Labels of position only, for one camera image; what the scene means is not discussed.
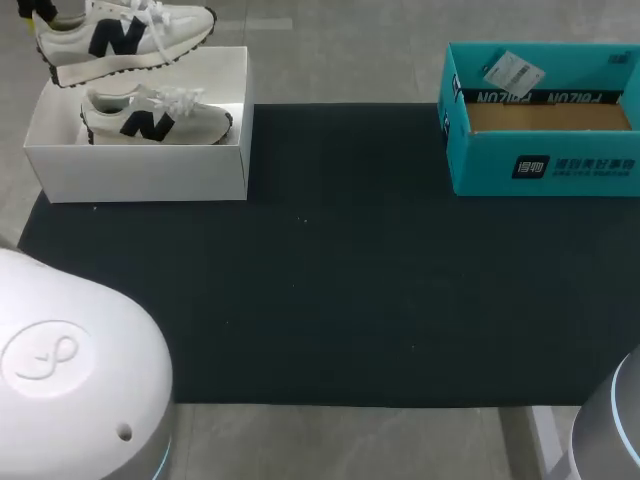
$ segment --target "white shoe box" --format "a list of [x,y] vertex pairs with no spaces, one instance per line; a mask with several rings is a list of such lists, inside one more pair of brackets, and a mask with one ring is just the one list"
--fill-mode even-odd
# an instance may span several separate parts
[[[117,94],[138,84],[203,88],[202,103],[226,109],[233,126],[220,145],[89,145],[80,118],[86,88]],[[246,200],[252,127],[247,48],[201,47],[174,65],[86,86],[61,89],[49,81],[24,148],[52,203]]]

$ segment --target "white sneaker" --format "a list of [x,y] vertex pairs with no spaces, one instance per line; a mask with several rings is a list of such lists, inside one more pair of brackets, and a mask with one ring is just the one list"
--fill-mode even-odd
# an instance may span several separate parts
[[33,14],[38,50],[61,87],[170,64],[203,43],[216,22],[206,7],[154,0],[85,2],[84,15],[51,24]]
[[215,145],[233,125],[226,110],[198,103],[202,90],[139,85],[124,95],[87,90],[81,117],[92,145]]

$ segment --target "teal cardboard box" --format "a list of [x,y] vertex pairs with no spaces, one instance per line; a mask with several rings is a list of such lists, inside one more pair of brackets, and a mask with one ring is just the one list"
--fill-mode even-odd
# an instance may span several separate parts
[[[522,96],[486,80],[505,54],[544,72]],[[456,194],[640,196],[639,58],[640,45],[450,44],[438,114]]]

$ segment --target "black mat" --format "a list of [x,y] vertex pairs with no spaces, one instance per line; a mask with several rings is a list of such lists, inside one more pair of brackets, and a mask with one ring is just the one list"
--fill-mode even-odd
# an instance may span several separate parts
[[458,198],[431,105],[256,106],[247,203],[41,196],[20,247],[146,308],[180,402],[580,404],[640,341],[640,201]]

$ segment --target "shoelace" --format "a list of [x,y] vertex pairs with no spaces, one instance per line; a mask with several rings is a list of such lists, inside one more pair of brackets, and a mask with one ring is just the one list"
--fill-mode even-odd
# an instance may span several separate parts
[[[164,9],[162,2],[156,2],[155,0],[119,0],[125,6],[130,7],[128,12],[124,12],[122,16],[129,21],[133,20],[133,17],[137,17],[142,23],[149,27],[151,32],[151,38],[158,48],[158,52],[162,55],[162,58],[167,63],[173,63],[173,60],[167,54],[164,49],[162,40],[160,40],[160,34],[156,28],[156,23],[162,22],[165,27],[171,26],[171,15]],[[85,0],[85,12],[87,15],[93,8],[93,0]]]
[[164,87],[156,92],[156,98],[150,100],[154,103],[154,108],[167,110],[172,116],[189,116],[195,106],[200,103],[203,93],[202,88],[189,90]]

